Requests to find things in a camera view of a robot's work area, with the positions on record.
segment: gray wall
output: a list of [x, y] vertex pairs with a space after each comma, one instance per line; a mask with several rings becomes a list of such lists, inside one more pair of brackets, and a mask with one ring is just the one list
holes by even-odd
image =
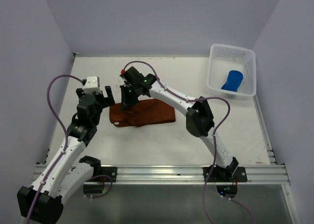
[[254, 45], [258, 97], [303, 223], [313, 223], [314, 0], [280, 0]]
[[47, 0], [72, 52], [204, 55], [252, 48], [278, 0]]
[[[46, 88], [69, 73], [72, 54], [45, 0], [0, 0], [0, 223], [17, 223], [16, 193], [43, 161], [55, 120]], [[53, 87], [60, 108], [67, 81]]]

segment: brown towel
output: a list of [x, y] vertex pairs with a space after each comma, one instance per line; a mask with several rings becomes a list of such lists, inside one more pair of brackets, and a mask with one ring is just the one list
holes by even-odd
[[164, 124], [176, 121], [175, 109], [157, 100], [140, 100], [130, 110], [122, 111], [121, 103], [111, 106], [109, 119], [116, 127], [141, 127], [149, 124]]

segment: purple cable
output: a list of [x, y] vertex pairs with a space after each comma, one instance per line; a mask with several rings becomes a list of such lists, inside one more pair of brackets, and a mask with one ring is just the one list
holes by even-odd
[[112, 178], [107, 176], [107, 175], [104, 175], [104, 174], [103, 175], [94, 176], [91, 179], [88, 179], [87, 181], [90, 181], [90, 180], [93, 180], [93, 179], [96, 179], [96, 178], [99, 178], [99, 177], [108, 178], [110, 180], [110, 186], [109, 186], [108, 190], [105, 193], [103, 193], [103, 194], [101, 194], [99, 196], [92, 196], [92, 199], [98, 199], [98, 198], [104, 197], [106, 194], [108, 194], [108, 192], [111, 190], [111, 187], [112, 187]]
[[[185, 98], [183, 98], [183, 97], [181, 97], [180, 95], [178, 95], [178, 94], [172, 92], [172, 91], [169, 90], [168, 88], [165, 88], [165, 86], [164, 86], [164, 85], [162, 84], [162, 82], [160, 81], [160, 79], [159, 79], [159, 77], [158, 77], [157, 72], [155, 71], [155, 69], [154, 69], [149, 63], [147, 63], [147, 62], [145, 62], [145, 61], [131, 61], [131, 62], [129, 62], [128, 64], [125, 65], [125, 67], [123, 68], [123, 70], [125, 70], [125, 69], [128, 67], [128, 65], [130, 65], [130, 64], [132, 64], [132, 63], [142, 63], [142, 64], [147, 65], [149, 68], [151, 68], [151, 70], [153, 71], [154, 75], [156, 76], [157, 82], [159, 83], [159, 85], [160, 85], [163, 89], [165, 89], [167, 92], [169, 92], [170, 94], [174, 95], [175, 97], [177, 97], [177, 98], [179, 98], [179, 99], [181, 99], [181, 100], [186, 101]], [[214, 140], [214, 149], [215, 149], [215, 152], [214, 152], [214, 160], [213, 160], [213, 163], [212, 163], [212, 167], [211, 167], [211, 169], [210, 169], [210, 171], [209, 171], [209, 173], [208, 173], [208, 176], [207, 176], [207, 178], [206, 178], [206, 180], [205, 180], [204, 189], [203, 189], [203, 195], [202, 195], [202, 203], [203, 203], [204, 212], [205, 212], [205, 214], [206, 214], [208, 220], [209, 220], [212, 224], [214, 224], [214, 220], [213, 220], [213, 219], [211, 218], [211, 216], [209, 215], [209, 213], [208, 213], [208, 211], [207, 211], [207, 207], [206, 207], [206, 202], [205, 202], [206, 187], [207, 187], [208, 180], [209, 180], [209, 178], [210, 178], [210, 175], [211, 175], [211, 173], [212, 173], [212, 171], [213, 171], [213, 168], [214, 168], [214, 165], [216, 164], [216, 159], [217, 159], [216, 131], [217, 131], [217, 129], [222, 125], [222, 123], [226, 120], [226, 118], [229, 116], [229, 114], [230, 114], [230, 108], [231, 108], [231, 107], [230, 107], [230, 104], [229, 104], [229, 102], [228, 102], [227, 100], [225, 100], [224, 98], [220, 98], [220, 97], [207, 97], [207, 98], [201, 98], [201, 99], [188, 100], [187, 102], [197, 102], [197, 101], [211, 100], [211, 99], [222, 100], [222, 101], [224, 101], [224, 102], [227, 104], [227, 106], [228, 106], [228, 112], [227, 112], [226, 116], [219, 122], [219, 124], [217, 124], [216, 128], [215, 128], [214, 131], [213, 131], [213, 140]], [[252, 223], [252, 224], [255, 223], [254, 216], [252, 215], [251, 211], [250, 211], [244, 204], [242, 204], [241, 202], [239, 202], [239, 201], [237, 201], [237, 200], [233, 200], [233, 199], [232, 199], [232, 201], [235, 202], [235, 203], [237, 203], [237, 204], [239, 204], [239, 205], [241, 205], [243, 208], [245, 208], [246, 211], [249, 213], [249, 215], [250, 215], [250, 217], [251, 217], [251, 223]]]
[[[81, 79], [79, 79], [79, 78], [77, 78], [75, 76], [72, 76], [72, 75], [59, 75], [59, 76], [57, 76], [57, 77], [55, 77], [55, 78], [53, 78], [51, 80], [51, 82], [49, 83], [48, 88], [47, 88], [47, 102], [48, 102], [48, 106], [49, 106], [51, 112], [53, 113], [54, 117], [57, 119], [57, 121], [60, 123], [60, 125], [61, 125], [61, 127], [63, 129], [64, 135], [65, 135], [64, 150], [66, 150], [66, 148], [68, 147], [68, 133], [67, 133], [67, 129], [65, 128], [63, 122], [61, 121], [61, 119], [59, 118], [59, 116], [57, 115], [55, 110], [53, 109], [51, 101], [50, 101], [50, 89], [51, 89], [51, 86], [57, 79], [59, 79], [61, 77], [69, 77], [69, 78], [76, 79], [77, 81], [79, 81], [81, 83], [83, 83], [83, 82], [82, 82]], [[51, 167], [49, 168], [49, 170], [47, 171], [47, 173], [45, 174], [45, 176], [43, 178], [44, 182], [47, 180], [47, 177], [49, 176], [49, 174], [51, 173], [51, 171], [53, 170], [53, 168], [55, 167], [55, 165], [58, 163], [58, 161], [61, 159], [62, 156], [63, 156], [63, 154], [61, 153], [58, 156], [58, 158], [54, 161], [54, 163], [51, 165]], [[30, 205], [30, 208], [29, 208], [29, 211], [28, 211], [28, 214], [27, 214], [26, 224], [29, 224], [29, 220], [30, 220], [31, 214], [33, 212], [35, 203], [36, 203], [36, 201], [38, 199], [39, 193], [40, 193], [41, 189], [43, 188], [43, 186], [44, 186], [43, 184], [40, 184], [40, 186], [38, 187], [38, 190], [37, 190], [37, 192], [35, 194], [35, 197], [33, 199], [33, 202]]]

